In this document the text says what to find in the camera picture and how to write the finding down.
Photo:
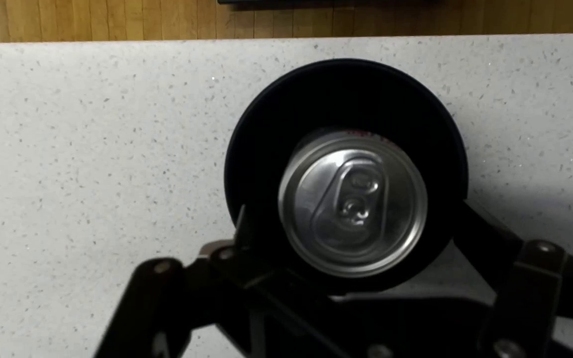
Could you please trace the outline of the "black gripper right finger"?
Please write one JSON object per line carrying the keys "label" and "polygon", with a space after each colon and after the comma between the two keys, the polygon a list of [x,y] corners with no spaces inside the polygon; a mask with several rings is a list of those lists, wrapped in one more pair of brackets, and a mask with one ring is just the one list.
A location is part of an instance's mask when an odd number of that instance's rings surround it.
{"label": "black gripper right finger", "polygon": [[505,283],[523,248],[523,242],[515,234],[467,204],[461,204],[457,210],[453,244],[493,291]]}

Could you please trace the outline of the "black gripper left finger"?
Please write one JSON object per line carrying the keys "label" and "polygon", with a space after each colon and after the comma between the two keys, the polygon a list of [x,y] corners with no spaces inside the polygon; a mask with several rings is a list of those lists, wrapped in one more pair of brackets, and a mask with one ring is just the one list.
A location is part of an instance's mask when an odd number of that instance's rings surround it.
{"label": "black gripper left finger", "polygon": [[246,251],[250,242],[252,242],[252,222],[246,214],[246,208],[240,208],[238,218],[234,222],[234,236],[230,240],[216,240],[216,242],[205,244],[199,249],[199,257],[228,261],[236,257],[238,253]]}

